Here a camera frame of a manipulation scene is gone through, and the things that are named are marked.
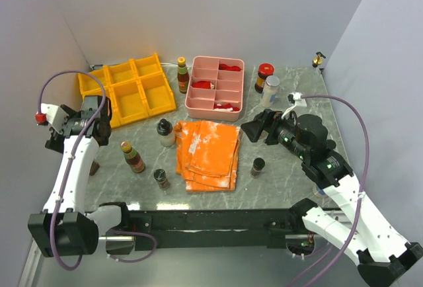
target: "orange cloth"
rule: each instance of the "orange cloth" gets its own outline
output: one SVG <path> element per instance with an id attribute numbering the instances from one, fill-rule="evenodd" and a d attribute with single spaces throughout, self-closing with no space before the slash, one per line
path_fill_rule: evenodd
<path id="1" fill-rule="evenodd" d="M 176 173 L 187 191 L 235 190 L 240 131 L 209 121 L 175 125 Z"/>

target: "brass faucet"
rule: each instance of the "brass faucet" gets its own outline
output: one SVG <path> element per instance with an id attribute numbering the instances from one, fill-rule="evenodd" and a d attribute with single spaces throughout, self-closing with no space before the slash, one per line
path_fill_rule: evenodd
<path id="1" fill-rule="evenodd" d="M 326 56 L 324 54 L 322 54 L 320 51 L 316 52 L 317 56 L 315 56 L 315 58 L 313 59 L 313 67 L 318 67 L 319 65 L 321 65 L 323 63 L 323 59 L 326 59 Z"/>

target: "pink compartment box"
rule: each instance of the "pink compartment box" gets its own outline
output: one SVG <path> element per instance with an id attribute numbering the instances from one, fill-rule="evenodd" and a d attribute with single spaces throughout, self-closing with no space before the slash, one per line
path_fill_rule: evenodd
<path id="1" fill-rule="evenodd" d="M 236 65 L 241 71 L 219 70 L 219 64 Z M 238 120 L 243 110 L 244 61 L 240 59 L 197 56 L 192 63 L 192 73 L 185 99 L 188 115 L 193 118 L 208 120 Z M 214 89 L 192 87 L 193 83 L 210 81 Z M 239 111 L 228 112 L 214 110 L 214 104 L 227 104 L 239 108 Z"/>

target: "yellow compartment tray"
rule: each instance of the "yellow compartment tray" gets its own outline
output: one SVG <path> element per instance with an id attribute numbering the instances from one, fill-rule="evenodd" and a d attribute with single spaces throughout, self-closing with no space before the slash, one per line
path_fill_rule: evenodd
<path id="1" fill-rule="evenodd" d="M 119 65 L 105 65 L 91 74 L 100 79 L 112 101 L 112 128 L 176 109 L 157 54 Z M 82 97 L 101 95 L 96 81 L 80 73 L 78 79 Z"/>

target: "gray marble table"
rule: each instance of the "gray marble table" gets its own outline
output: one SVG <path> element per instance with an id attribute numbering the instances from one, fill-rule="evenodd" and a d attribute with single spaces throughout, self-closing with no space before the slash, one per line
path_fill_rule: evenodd
<path id="1" fill-rule="evenodd" d="M 188 193 L 180 175 L 175 173 L 176 146 L 163 147 L 159 143 L 156 124 L 161 118 L 172 123 L 179 120 L 193 120 L 188 117 L 184 106 L 185 95 L 178 91 L 177 68 L 163 67 L 174 92 L 177 109 L 154 118 L 142 120 L 114 129 L 110 143 L 101 147 L 97 156 L 100 169 L 89 178 L 85 208 L 92 211 L 103 202 L 124 201 L 130 210 L 222 210 L 222 209 L 262 209 L 289 208 L 303 198 L 311 198 L 324 207 L 336 207 L 326 198 L 313 194 L 313 183 L 301 170 L 301 162 L 281 145 L 267 146 L 263 140 L 250 143 L 244 135 L 239 150 L 239 167 L 235 191 Z M 260 106 L 260 95 L 254 90 L 257 67 L 245 69 L 244 107 L 239 120 L 230 124 L 241 125 L 253 119 L 264 108 Z M 277 67 L 275 70 L 282 82 L 282 89 L 272 109 L 285 110 L 288 107 L 286 96 L 292 91 L 305 94 L 326 94 L 327 90 L 320 72 L 313 68 Z M 329 136 L 337 143 L 337 151 L 345 156 L 344 145 L 327 99 L 308 100 L 309 107 L 299 109 L 298 114 L 310 112 L 323 119 Z M 132 173 L 124 161 L 120 143 L 130 140 L 145 161 L 146 170 L 141 174 Z M 266 166 L 258 179 L 250 177 L 252 161 L 261 157 Z M 153 171 L 162 168 L 166 171 L 171 186 L 161 190 L 153 178 Z"/>

